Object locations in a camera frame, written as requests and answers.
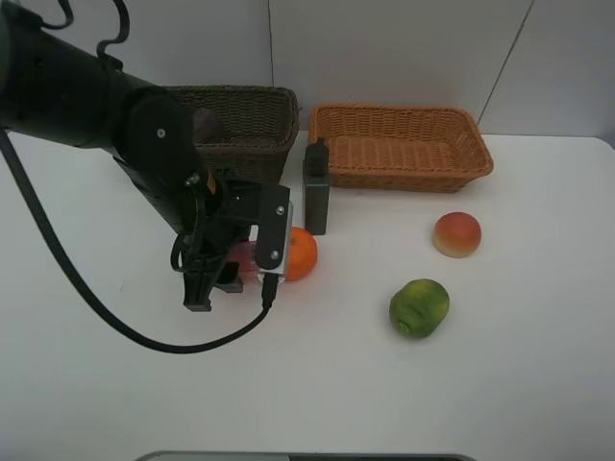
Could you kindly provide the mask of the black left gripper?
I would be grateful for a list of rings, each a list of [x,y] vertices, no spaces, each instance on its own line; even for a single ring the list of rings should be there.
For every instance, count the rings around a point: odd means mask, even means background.
[[[215,192],[197,179],[185,183],[195,199],[195,222],[182,237],[184,306],[192,312],[210,312],[210,266],[223,265],[238,243],[246,240],[258,223],[265,185],[223,178]],[[228,261],[214,287],[225,293],[242,293],[238,261]]]

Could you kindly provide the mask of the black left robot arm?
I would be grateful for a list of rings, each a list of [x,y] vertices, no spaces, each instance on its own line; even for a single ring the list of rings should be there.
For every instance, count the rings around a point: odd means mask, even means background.
[[[209,170],[194,145],[194,117],[168,90],[124,72],[104,46],[95,54],[55,37],[55,26],[14,2],[1,5],[1,129],[109,152],[176,233],[173,268],[184,305],[210,308],[213,289],[239,293],[230,260],[248,238],[261,188]]]

